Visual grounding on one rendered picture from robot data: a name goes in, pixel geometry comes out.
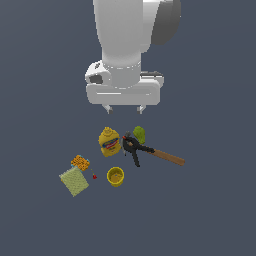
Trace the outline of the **black spring clamp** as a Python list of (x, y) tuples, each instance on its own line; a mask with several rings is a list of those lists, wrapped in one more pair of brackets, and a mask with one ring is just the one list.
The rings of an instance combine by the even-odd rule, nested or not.
[(134, 163), (137, 167), (140, 166), (139, 159), (137, 156), (137, 151), (141, 150), (144, 152), (154, 153), (155, 150), (153, 148), (141, 145), (137, 139), (130, 137), (130, 133), (126, 133), (120, 140), (121, 149), (124, 154), (129, 152), (134, 160)]

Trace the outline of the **green sponge pad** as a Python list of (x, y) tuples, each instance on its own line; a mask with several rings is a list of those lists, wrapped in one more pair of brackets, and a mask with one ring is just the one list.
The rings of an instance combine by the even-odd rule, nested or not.
[(87, 180), (78, 167), (72, 167), (60, 174), (59, 177), (73, 197), (89, 187)]

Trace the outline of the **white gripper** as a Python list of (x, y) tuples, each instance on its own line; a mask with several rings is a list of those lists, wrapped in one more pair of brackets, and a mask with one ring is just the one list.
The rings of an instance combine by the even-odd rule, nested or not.
[(102, 61), (92, 63), (85, 73), (86, 93), (91, 104), (101, 104), (108, 114), (113, 114), (110, 105), (140, 105), (137, 114), (142, 114), (146, 105), (160, 102), (160, 88), (164, 76), (157, 72), (143, 71), (137, 84), (127, 87), (112, 85), (111, 73)]

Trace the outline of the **yellow mustard bottle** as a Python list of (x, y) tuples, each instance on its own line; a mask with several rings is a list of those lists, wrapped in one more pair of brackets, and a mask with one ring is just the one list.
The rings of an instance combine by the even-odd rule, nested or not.
[(105, 127), (99, 136), (98, 142), (101, 147), (101, 152), (105, 157), (117, 154), (121, 145), (119, 143), (119, 134), (110, 127)]

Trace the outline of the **green pear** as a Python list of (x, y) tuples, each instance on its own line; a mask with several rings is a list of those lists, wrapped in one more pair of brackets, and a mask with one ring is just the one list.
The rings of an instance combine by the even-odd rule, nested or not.
[(133, 130), (133, 135), (140, 144), (145, 143), (145, 130), (141, 126), (136, 126)]

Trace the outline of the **orange cracker box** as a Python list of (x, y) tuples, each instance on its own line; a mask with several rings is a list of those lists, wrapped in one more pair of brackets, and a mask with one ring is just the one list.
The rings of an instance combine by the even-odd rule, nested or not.
[(81, 155), (77, 155), (72, 161), (71, 161), (72, 167), (77, 167), (80, 171), (85, 171), (90, 166), (90, 161), (88, 159), (85, 159)]

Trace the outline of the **yellow cup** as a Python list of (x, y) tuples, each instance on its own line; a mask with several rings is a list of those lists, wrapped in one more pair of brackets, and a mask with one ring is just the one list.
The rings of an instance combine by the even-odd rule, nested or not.
[(120, 167), (112, 167), (107, 172), (107, 180), (113, 187), (119, 187), (124, 181), (124, 171)]

